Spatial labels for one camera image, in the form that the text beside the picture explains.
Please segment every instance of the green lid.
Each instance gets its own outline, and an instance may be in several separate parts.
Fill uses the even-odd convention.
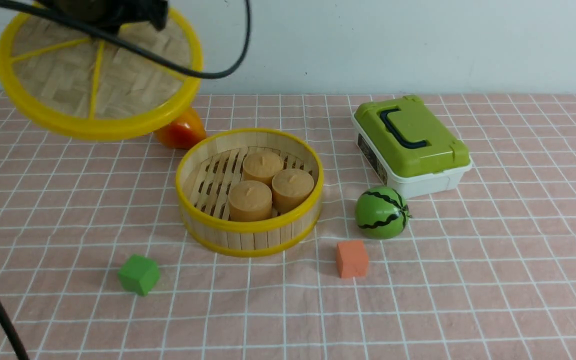
[[[402,178],[468,166],[468,147],[416,95],[366,102],[354,113],[393,173]]]

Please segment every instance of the yellow rim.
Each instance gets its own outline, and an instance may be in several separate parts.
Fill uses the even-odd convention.
[[[209,241],[206,241],[205,239],[199,237],[195,231],[190,230],[188,228],[188,223],[185,221],[185,219],[183,219],[183,217],[182,217],[182,221],[185,224],[186,230],[192,236],[192,238],[208,250],[212,250],[215,253],[219,253],[219,254],[226,255],[226,256],[236,256],[237,258],[260,258],[262,256],[270,256],[270,255],[275,255],[277,253],[281,253],[282,251],[286,251],[286,250],[292,248],[293,246],[299,244],[299,242],[301,242],[303,239],[305,239],[308,236],[308,234],[310,234],[311,231],[313,231],[313,229],[317,225],[317,221],[320,218],[321,213],[322,213],[322,210],[319,210],[317,212],[317,216],[315,216],[315,221],[313,221],[308,226],[308,228],[306,228],[306,230],[304,230],[301,234],[297,235],[297,237],[293,237],[293,239],[291,239],[290,241],[282,243],[279,246],[275,246],[275,247],[271,247],[271,248],[262,248],[259,250],[235,250],[232,248],[225,248],[222,246],[217,246],[216,244],[211,243]]]
[[[190,23],[176,10],[170,9],[169,16],[178,23],[186,34],[190,46],[192,62],[190,68],[201,71],[203,68],[203,56],[201,44]],[[90,102],[90,115],[86,118],[70,116],[55,111],[43,105],[34,96],[30,95],[22,86],[13,71],[15,62],[35,57],[49,51],[77,46],[90,41],[87,35],[81,39],[75,39],[59,43],[57,45],[34,50],[26,54],[12,56],[14,39],[18,30],[30,18],[29,14],[20,13],[7,25],[0,37],[0,81],[10,101],[17,109],[38,125],[69,137],[87,139],[89,141],[121,141],[146,135],[169,124],[174,118],[180,116],[190,106],[195,94],[199,90],[201,80],[194,77],[186,77],[180,73],[168,70],[183,85],[163,105],[155,109],[122,119],[97,120],[94,118],[94,106],[96,105],[96,93],[99,86],[99,68],[101,66],[103,47],[105,41],[99,41],[96,64],[93,73],[93,90]]]
[[[312,193],[306,199],[306,201],[301,203],[301,205],[295,207],[293,210],[286,212],[286,214],[282,214],[272,219],[265,219],[263,221],[250,221],[250,222],[229,221],[225,219],[216,218],[214,216],[210,216],[205,212],[201,212],[196,207],[194,207],[192,203],[190,203],[190,201],[186,198],[184,192],[182,191],[180,180],[181,169],[183,169],[183,167],[185,166],[186,161],[188,161],[188,159],[191,158],[195,152],[197,152],[200,148],[202,148],[206,144],[214,141],[215,139],[219,139],[220,137],[225,137],[234,133],[246,133],[246,132],[272,133],[276,135],[281,135],[283,137],[290,138],[293,141],[296,141],[302,146],[304,146],[304,148],[306,148],[306,150],[308,150],[308,152],[311,153],[315,158],[315,161],[317,162],[317,170],[319,173],[317,183],[315,184]],[[324,168],[322,165],[322,161],[320,160],[320,157],[318,157],[315,150],[313,150],[313,148],[311,148],[306,142],[302,141],[302,139],[300,139],[295,135],[274,129],[256,129],[256,128],[236,129],[236,130],[224,131],[220,134],[208,137],[204,139],[204,141],[199,142],[197,145],[193,146],[190,150],[188,150],[188,152],[185,154],[185,156],[179,163],[179,166],[177,167],[176,176],[174,180],[175,180],[176,193],[179,196],[179,201],[181,202],[181,205],[188,212],[191,218],[199,221],[202,224],[205,224],[206,226],[218,230],[231,231],[234,233],[263,233],[265,231],[281,228],[294,222],[295,220],[306,214],[306,212],[308,212],[316,205],[317,200],[320,198],[320,196],[322,196],[323,193]]]

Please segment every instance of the orange cube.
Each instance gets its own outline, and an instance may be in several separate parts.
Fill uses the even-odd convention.
[[[342,279],[365,277],[369,261],[362,240],[340,241],[336,244],[336,269]]]

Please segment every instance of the box label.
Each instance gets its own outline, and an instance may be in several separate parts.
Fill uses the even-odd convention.
[[[381,180],[384,185],[388,185],[388,174],[386,173],[386,169],[382,163],[379,162],[377,155],[375,155],[375,152],[372,150],[372,148],[370,148],[370,145],[368,145],[368,142],[366,142],[361,134],[359,134],[357,137],[357,146],[359,146],[359,149],[363,153],[366,160],[368,160],[370,163],[372,169],[375,171],[375,173],[377,173],[379,180]]]

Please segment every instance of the white wall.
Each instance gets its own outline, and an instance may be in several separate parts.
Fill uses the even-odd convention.
[[[242,68],[213,93],[576,92],[576,0],[252,0]],[[172,0],[206,70],[234,61],[243,0]],[[0,31],[12,14],[0,10]]]

